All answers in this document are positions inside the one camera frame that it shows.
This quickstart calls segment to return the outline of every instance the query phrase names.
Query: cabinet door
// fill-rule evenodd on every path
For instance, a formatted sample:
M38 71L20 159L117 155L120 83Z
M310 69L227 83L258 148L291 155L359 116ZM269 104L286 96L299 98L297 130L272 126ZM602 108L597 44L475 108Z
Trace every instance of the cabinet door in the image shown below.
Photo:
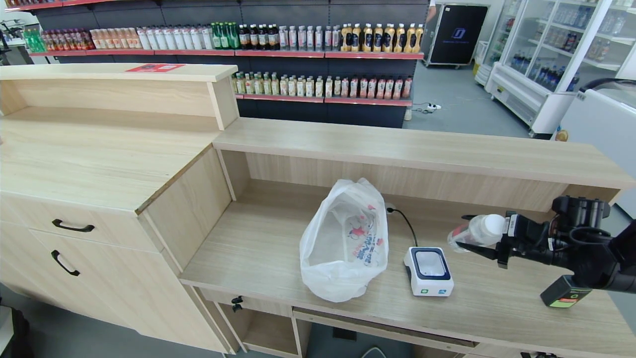
M162 340L228 352L161 253L33 231L59 250L98 294L137 332Z
M0 233L0 280L9 288L80 315L128 326L79 276L60 267L51 255L53 249L47 250L26 227L1 222ZM64 251L57 250L63 261Z

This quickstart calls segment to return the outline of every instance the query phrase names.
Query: black cable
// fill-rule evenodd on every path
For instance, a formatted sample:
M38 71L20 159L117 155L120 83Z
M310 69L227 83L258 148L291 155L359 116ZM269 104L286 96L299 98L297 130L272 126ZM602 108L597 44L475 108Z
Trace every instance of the black cable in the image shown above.
M387 213L392 213L394 211L397 211L398 213L402 214L402 217L404 218L404 220L406 220L406 223L408 224L408 227L411 229L411 233L413 233L413 241L415 241L415 246L419 247L419 245L417 244L417 237L415 235L415 230L413 230L413 226L411 226L411 223L406 218L406 215L404 215L404 213L399 211L398 209L387 208Z

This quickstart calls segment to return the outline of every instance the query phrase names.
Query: logo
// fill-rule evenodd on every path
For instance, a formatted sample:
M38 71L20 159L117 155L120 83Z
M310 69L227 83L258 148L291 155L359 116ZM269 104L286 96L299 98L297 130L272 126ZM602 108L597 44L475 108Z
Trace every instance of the logo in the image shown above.
M451 37L454 39L461 39L464 37L465 34L466 34L466 29L462 27L458 27L453 31L453 36Z

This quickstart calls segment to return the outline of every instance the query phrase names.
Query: white bottle cap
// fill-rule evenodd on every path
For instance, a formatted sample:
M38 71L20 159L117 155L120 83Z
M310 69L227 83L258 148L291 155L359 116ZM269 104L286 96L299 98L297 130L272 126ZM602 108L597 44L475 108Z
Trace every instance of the white bottle cap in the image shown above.
M499 236L504 233L504 223L506 219L497 214L486 215L483 219L483 228L492 236Z

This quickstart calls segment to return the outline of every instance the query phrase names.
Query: red sticker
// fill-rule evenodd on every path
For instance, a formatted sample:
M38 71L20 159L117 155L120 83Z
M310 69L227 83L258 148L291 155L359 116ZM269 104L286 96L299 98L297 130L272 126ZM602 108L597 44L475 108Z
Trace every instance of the red sticker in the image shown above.
M131 68L126 72L168 72L173 69L185 66L184 64L145 64L139 67Z

